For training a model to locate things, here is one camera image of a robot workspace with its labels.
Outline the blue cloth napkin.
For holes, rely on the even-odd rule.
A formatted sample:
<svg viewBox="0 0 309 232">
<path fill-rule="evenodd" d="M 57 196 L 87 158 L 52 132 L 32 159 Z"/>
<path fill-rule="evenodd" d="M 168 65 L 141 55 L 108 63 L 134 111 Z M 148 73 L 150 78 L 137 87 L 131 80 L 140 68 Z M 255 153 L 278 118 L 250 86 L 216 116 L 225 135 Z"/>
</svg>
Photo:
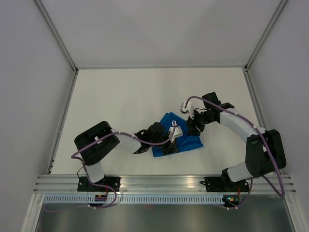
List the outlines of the blue cloth napkin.
<svg viewBox="0 0 309 232">
<path fill-rule="evenodd" d="M 199 136 L 187 135 L 189 128 L 186 125 L 186 121 L 173 112 L 166 113 L 160 120 L 160 123 L 165 127 L 165 132 L 168 132 L 169 128 L 172 126 L 172 121 L 176 121 L 177 126 L 182 129 L 183 135 L 175 139 L 176 143 L 175 145 L 172 145 L 171 148 L 165 149 L 152 147 L 152 153 L 155 158 L 185 151 L 191 151 L 203 146 Z"/>
</svg>

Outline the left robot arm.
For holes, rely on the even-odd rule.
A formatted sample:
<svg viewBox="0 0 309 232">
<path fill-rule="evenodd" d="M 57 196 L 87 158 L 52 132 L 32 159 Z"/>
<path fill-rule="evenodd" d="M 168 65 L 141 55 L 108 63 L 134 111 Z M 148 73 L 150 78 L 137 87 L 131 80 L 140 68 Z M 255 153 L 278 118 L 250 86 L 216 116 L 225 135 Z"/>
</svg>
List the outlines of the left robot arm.
<svg viewBox="0 0 309 232">
<path fill-rule="evenodd" d="M 165 131 L 165 127 L 155 122 L 146 130 L 129 134 L 113 129 L 107 121 L 102 121 L 90 129 L 79 134 L 74 143 L 77 152 L 72 159 L 82 162 L 88 185 L 94 191 L 101 191 L 105 187 L 105 174 L 100 164 L 114 149 L 126 151 L 132 154 L 142 154 L 151 147 L 162 150 L 163 154 L 178 151 L 177 138 L 183 135 L 183 131 L 176 121 L 172 121 L 171 127 Z"/>
</svg>

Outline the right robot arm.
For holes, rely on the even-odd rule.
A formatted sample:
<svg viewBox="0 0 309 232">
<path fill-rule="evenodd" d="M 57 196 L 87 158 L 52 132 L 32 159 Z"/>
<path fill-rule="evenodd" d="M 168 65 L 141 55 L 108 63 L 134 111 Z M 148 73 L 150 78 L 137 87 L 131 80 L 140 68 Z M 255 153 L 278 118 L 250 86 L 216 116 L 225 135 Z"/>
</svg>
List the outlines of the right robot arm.
<svg viewBox="0 0 309 232">
<path fill-rule="evenodd" d="M 221 187 L 232 191 L 238 184 L 247 179 L 265 178 L 266 174 L 275 172 L 279 181 L 279 195 L 284 194 L 284 186 L 280 170 L 286 167 L 286 158 L 280 133 L 267 130 L 253 124 L 241 115 L 229 102 L 222 103 L 215 92 L 208 93 L 199 100 L 203 101 L 204 109 L 199 112 L 191 103 L 189 97 L 181 104 L 180 111 L 188 114 L 186 122 L 189 135 L 199 136 L 205 126 L 217 122 L 230 129 L 246 145 L 245 160 L 235 166 L 222 170 Z"/>
</svg>

